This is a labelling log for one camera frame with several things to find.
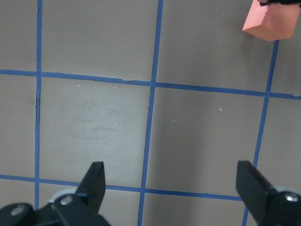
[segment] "grid line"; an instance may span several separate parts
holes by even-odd
[[[18,176],[10,176],[10,175],[0,175],[0,179],[35,182],[35,178],[18,177]],[[79,182],[50,180],[50,179],[39,179],[39,183],[47,184],[47,185],[63,185],[63,186],[75,186],[75,187],[79,186]],[[126,191],[126,192],[141,192],[142,190],[139,187],[127,187],[127,186],[115,186],[115,185],[106,185],[106,189],[115,190],[115,191]],[[158,190],[158,189],[148,189],[148,188],[145,188],[144,192],[149,194],[186,196],[186,197],[196,197],[196,198],[204,198],[204,199],[222,199],[222,200],[240,201],[240,202],[242,201],[239,196],[222,195],[222,194],[180,192],[180,191]]]
[[[262,108],[262,113],[261,113],[261,121],[260,121],[260,125],[259,125],[259,132],[258,132],[256,148],[255,148],[255,153],[254,153],[254,160],[253,160],[253,165],[256,167],[257,167],[258,159],[259,159],[259,152],[260,152],[260,147],[261,147],[261,142],[262,142],[262,135],[263,135],[264,125],[265,125],[267,108],[269,105],[269,98],[274,97],[274,98],[301,100],[301,96],[294,96],[293,94],[286,94],[286,93],[271,92],[272,77],[273,77],[275,61],[276,61],[276,57],[277,57],[278,41],[274,42],[273,53],[272,53],[270,69],[269,69],[269,77],[268,77],[265,92],[243,90],[243,89],[203,87],[203,86],[194,86],[194,85],[156,82],[157,68],[158,68],[160,31],[161,31],[161,22],[162,22],[162,13],[163,13],[163,1],[164,0],[158,0],[157,26],[156,26],[156,36],[155,36],[155,46],[154,46],[151,81],[138,81],[138,80],[127,81],[127,80],[118,79],[118,78],[107,78],[107,77],[67,74],[67,73],[42,72],[41,71],[41,45],[42,45],[41,37],[42,37],[42,4],[43,4],[43,1],[38,0],[37,37],[36,37],[36,41],[37,41],[36,42],[36,71],[32,72],[32,71],[0,69],[1,74],[35,76],[36,77],[35,176],[34,176],[34,178],[27,178],[27,177],[18,177],[18,176],[10,176],[10,175],[0,175],[0,179],[34,182],[35,183],[35,209],[39,208],[39,190],[40,190],[39,185],[40,185],[40,183],[53,184],[53,185],[64,185],[64,186],[78,186],[79,185],[78,182],[40,179],[40,172],[39,172],[39,170],[40,170],[40,94],[41,94],[41,82],[42,82],[41,78],[42,77],[88,80],[88,81],[98,81],[98,82],[108,82],[108,83],[118,83],[118,84],[128,84],[128,85],[138,85],[138,86],[149,86],[150,87],[150,99],[149,99],[150,106],[149,106],[146,137],[145,137],[145,150],[144,150],[144,159],[143,159],[143,172],[142,172],[141,188],[126,187],[126,186],[112,186],[112,185],[106,186],[106,189],[109,189],[109,190],[140,192],[139,212],[138,212],[138,221],[137,221],[137,224],[139,226],[142,225],[145,193],[241,201],[240,197],[237,197],[237,196],[227,196],[227,195],[219,195],[219,194],[202,194],[202,193],[179,192],[179,191],[166,191],[166,190],[156,190],[156,189],[147,189],[146,188],[148,155],[149,155],[150,137],[151,137],[152,112],[153,112],[153,106],[154,106],[156,87],[166,88],[166,89],[183,89],[183,90],[193,90],[193,91],[203,91],[203,92],[218,92],[218,93],[229,93],[229,94],[237,94],[237,95],[264,97],[264,103],[263,103],[263,108]],[[246,226],[247,218],[248,218],[248,210],[246,208],[245,212],[244,212],[242,226]]]
[[[0,74],[7,75],[20,75],[20,76],[37,76],[37,72],[30,71],[16,71],[16,70],[6,70],[0,69]],[[107,82],[107,83],[116,83],[116,84],[125,84],[125,85],[135,85],[135,86],[151,86],[151,81],[142,81],[142,80],[132,80],[127,81],[124,79],[118,78],[108,78],[100,76],[90,76],[82,74],[67,74],[67,73],[53,73],[53,72],[41,72],[42,78],[61,78],[61,79],[75,79],[75,80],[87,80],[87,81],[97,81],[97,82]],[[164,83],[156,82],[155,87],[166,88],[166,89],[183,89],[183,90],[193,90],[199,92],[214,92],[214,93],[228,93],[228,94],[238,94],[245,96],[255,96],[255,97],[266,97],[266,92],[254,91],[247,89],[231,89],[225,87],[209,87],[209,86],[195,86],[195,85],[185,85],[185,84],[175,84],[175,83]],[[269,97],[280,98],[280,99],[294,99],[301,100],[301,96],[294,96],[289,93],[278,93],[270,92]]]
[[[36,127],[34,150],[34,208],[39,209],[40,198],[40,96],[41,96],[41,45],[42,45],[42,8],[43,1],[38,0],[37,40],[36,40]]]
[[[264,98],[263,106],[262,106],[262,113],[261,113],[261,118],[260,118],[256,148],[255,148],[254,159],[253,159],[253,166],[256,168],[258,165],[259,152],[260,152],[261,142],[262,142],[262,135],[263,135],[264,125],[265,125],[265,120],[267,117],[267,110],[268,110],[268,106],[269,106],[269,97],[270,97],[270,93],[271,93],[275,62],[276,62],[276,58],[277,58],[278,43],[279,43],[278,40],[274,41],[272,57],[271,57],[271,62],[270,62],[270,67],[269,67],[269,76],[268,76],[266,90],[265,90],[265,98]],[[247,221],[248,221],[248,215],[249,215],[249,211],[248,211],[247,207],[245,207],[242,226],[246,226]]]
[[[151,82],[150,82],[150,99],[149,99],[149,109],[148,109],[148,117],[147,117],[147,125],[146,125],[143,168],[142,168],[142,178],[141,178],[141,190],[140,190],[138,220],[137,220],[138,226],[141,226],[142,221],[143,221],[144,197],[145,197],[145,190],[146,190],[145,189],[146,175],[147,175],[148,158],[149,158],[149,151],[150,151],[150,142],[151,142],[151,123],[152,123],[152,114],[153,114],[153,107],[154,107],[154,101],[155,101],[155,90],[156,90],[156,78],[157,78],[157,68],[158,68],[158,58],[159,58],[163,4],[164,4],[163,0],[158,0],[155,46],[154,46],[154,55],[153,55]]]

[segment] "screw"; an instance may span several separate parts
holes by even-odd
[[[68,205],[70,202],[72,202],[72,195],[67,195],[61,200],[61,205]]]
[[[289,202],[297,202],[299,200],[299,197],[295,193],[291,193],[291,192],[285,193],[285,198]]]
[[[18,215],[18,214],[20,214],[20,213],[23,212],[24,208],[25,208],[24,205],[19,204],[19,205],[17,205],[16,208],[14,208],[14,209],[10,212],[10,215],[12,215],[12,216]]]

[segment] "pink block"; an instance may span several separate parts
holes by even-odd
[[[293,35],[299,13],[299,4],[260,6],[258,0],[253,0],[243,31],[266,41],[288,39]]]

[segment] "gray floor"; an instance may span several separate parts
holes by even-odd
[[[252,1],[162,2],[0,2],[0,207],[104,161],[113,226],[254,226],[235,176],[256,151],[301,191],[300,23],[270,84],[274,43],[241,31]]]

